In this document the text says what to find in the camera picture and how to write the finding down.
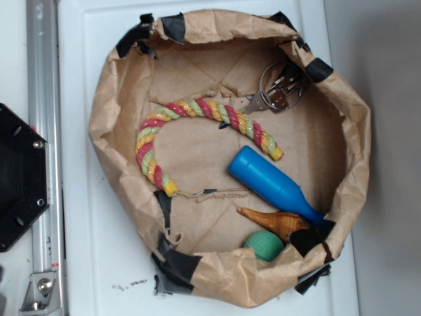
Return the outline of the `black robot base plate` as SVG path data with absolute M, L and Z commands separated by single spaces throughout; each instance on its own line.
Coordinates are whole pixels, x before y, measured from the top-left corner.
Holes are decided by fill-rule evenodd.
M 2 253 L 16 244 L 48 205 L 46 141 L 2 103 Z

